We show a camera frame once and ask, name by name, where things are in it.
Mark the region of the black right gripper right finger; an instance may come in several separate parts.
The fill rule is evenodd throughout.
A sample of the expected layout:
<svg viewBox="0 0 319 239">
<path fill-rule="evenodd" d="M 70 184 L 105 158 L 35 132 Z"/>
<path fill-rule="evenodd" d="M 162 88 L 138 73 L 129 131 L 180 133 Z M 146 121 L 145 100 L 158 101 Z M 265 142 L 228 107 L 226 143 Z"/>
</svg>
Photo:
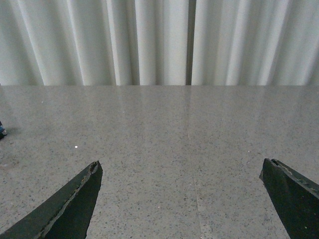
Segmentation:
<svg viewBox="0 0 319 239">
<path fill-rule="evenodd" d="M 319 185 L 276 159 L 264 159 L 260 174 L 291 239 L 319 237 Z"/>
</svg>

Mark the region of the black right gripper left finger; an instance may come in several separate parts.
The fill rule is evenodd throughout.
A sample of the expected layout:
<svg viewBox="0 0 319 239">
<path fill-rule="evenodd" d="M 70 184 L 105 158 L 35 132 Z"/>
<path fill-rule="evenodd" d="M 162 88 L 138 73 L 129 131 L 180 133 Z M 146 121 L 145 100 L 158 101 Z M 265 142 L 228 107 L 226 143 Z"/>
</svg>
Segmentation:
<svg viewBox="0 0 319 239">
<path fill-rule="evenodd" d="M 92 162 L 0 237 L 85 239 L 101 188 L 102 175 L 100 162 Z"/>
</svg>

